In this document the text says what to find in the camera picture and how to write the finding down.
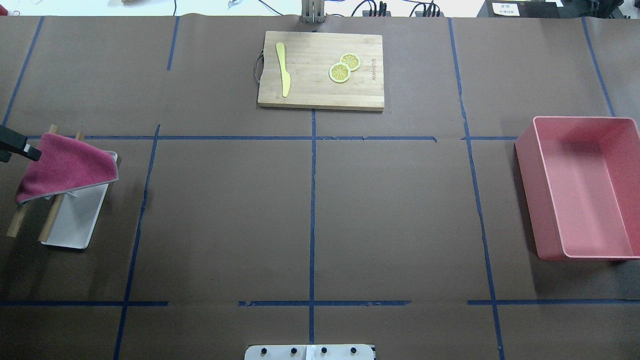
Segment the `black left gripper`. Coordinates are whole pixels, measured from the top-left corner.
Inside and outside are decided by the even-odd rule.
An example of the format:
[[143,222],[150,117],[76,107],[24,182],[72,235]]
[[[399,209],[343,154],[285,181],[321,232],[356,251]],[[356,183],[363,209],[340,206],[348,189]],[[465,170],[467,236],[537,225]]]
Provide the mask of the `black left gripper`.
[[28,138],[21,133],[0,126],[0,161],[7,163],[13,154],[25,157],[30,161],[38,162],[41,159],[42,152],[27,144]]

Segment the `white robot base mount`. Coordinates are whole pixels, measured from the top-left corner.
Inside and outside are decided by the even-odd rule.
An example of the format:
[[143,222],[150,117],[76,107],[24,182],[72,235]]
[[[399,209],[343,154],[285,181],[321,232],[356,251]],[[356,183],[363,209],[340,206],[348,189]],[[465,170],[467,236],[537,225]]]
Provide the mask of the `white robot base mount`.
[[263,344],[251,345],[245,360],[375,360],[370,344]]

